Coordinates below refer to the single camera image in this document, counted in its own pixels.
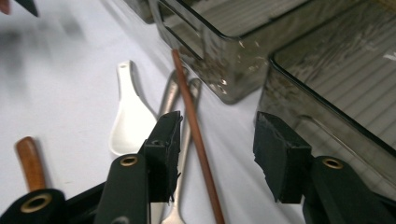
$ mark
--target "table surface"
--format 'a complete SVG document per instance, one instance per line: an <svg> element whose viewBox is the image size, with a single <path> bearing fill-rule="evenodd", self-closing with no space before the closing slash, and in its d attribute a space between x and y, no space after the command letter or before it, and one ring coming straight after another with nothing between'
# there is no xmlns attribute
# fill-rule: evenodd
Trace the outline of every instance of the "table surface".
<svg viewBox="0 0 396 224"><path fill-rule="evenodd" d="M159 111L174 69L155 24L125 23L111 1L37 0L39 18L11 1L0 15L0 213L27 193L14 145L33 136L47 180L66 198L106 180L109 135L119 105L117 64L131 60L143 96ZM254 162L254 116L261 90L225 105L203 87L198 119L227 223L304 223L300 205L275 203ZM177 110L184 111L181 100ZM215 223L194 145L187 158L181 215Z"/></svg>

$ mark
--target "wooden handle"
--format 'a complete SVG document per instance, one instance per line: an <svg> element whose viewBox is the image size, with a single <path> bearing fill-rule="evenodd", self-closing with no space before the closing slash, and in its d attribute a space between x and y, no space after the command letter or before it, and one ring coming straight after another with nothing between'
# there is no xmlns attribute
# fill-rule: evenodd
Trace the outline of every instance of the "wooden handle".
<svg viewBox="0 0 396 224"><path fill-rule="evenodd" d="M20 157L29 191L45 189L46 181L35 140L30 136L24 137L17 142L15 148Z"/></svg>
<svg viewBox="0 0 396 224"><path fill-rule="evenodd" d="M215 181L213 180L213 176L210 171L209 161L207 160L204 142L202 140L201 131L199 129L198 120L195 114L195 106L191 99L189 87L187 86L187 81L184 76L183 67L181 65L181 60L178 56L177 49L172 50L172 56L177 70L178 85L180 86L181 95L183 97L184 105L186 106L187 120L191 126L192 140L194 141L195 147L197 149L198 158L201 163L201 169L204 174L206 189L212 204L216 223L223 224L225 221L221 212L219 196L216 192Z"/></svg>

